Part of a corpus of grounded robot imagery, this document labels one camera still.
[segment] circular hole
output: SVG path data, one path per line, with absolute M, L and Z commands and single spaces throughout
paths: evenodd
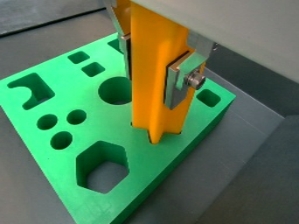
M 86 113 L 80 109 L 72 110 L 66 117 L 68 123 L 73 125 L 82 123 L 85 119 Z
M 40 130 L 50 129 L 57 123 L 56 115 L 44 115 L 37 121 L 37 128 Z
M 132 101 L 130 80 L 125 77 L 114 77 L 105 80 L 98 86 L 100 99 L 113 105 L 122 105 Z
M 72 135 L 69 132 L 62 131 L 57 133 L 50 139 L 50 147 L 54 150 L 62 150 L 70 145 Z

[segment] screw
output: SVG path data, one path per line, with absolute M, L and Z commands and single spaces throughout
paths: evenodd
M 198 69 L 194 69 L 184 77 L 184 83 L 190 88 L 198 90 L 204 84 L 205 77 L 198 73 Z

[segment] gray floor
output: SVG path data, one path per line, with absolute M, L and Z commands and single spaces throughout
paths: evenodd
M 196 223 L 297 223 L 297 133 L 288 116 Z
M 100 8 L 100 0 L 0 0 L 0 36 Z
M 0 38 L 0 79 L 114 31 L 104 11 Z M 236 95 L 217 128 L 157 187 L 126 223 L 193 223 L 282 117 L 214 73 Z M 0 223 L 72 223 L 3 113 L 0 113 Z

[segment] hexagonal hole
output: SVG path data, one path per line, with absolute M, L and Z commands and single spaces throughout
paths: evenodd
M 128 174 L 125 149 L 112 143 L 96 142 L 76 158 L 77 185 L 108 193 Z

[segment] gray table surface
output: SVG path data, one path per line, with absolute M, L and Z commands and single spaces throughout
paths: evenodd
M 100 0 L 0 0 L 0 36 L 100 8 Z
M 114 32 L 101 11 L 0 38 L 0 78 Z M 218 126 L 125 223 L 193 223 L 252 157 L 282 117 L 213 72 L 237 98 Z M 37 164 L 0 113 L 0 223 L 72 223 Z

